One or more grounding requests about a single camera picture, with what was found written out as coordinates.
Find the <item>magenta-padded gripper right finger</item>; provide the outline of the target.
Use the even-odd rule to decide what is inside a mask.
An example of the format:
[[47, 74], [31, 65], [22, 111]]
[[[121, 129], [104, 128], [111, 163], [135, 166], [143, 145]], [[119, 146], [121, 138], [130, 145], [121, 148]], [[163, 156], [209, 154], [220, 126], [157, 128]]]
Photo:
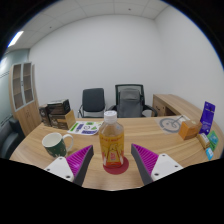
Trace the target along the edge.
[[148, 185], [182, 169], [182, 166], [165, 153], [156, 154], [137, 144], [131, 145], [143, 184]]

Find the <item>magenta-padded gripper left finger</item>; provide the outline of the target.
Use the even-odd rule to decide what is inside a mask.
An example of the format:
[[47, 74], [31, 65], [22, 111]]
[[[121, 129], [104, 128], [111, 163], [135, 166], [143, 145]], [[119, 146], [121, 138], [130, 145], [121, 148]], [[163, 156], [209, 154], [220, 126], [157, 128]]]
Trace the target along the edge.
[[81, 186], [93, 155], [93, 146], [90, 145], [78, 150], [67, 158], [58, 157], [45, 168], [45, 171]]

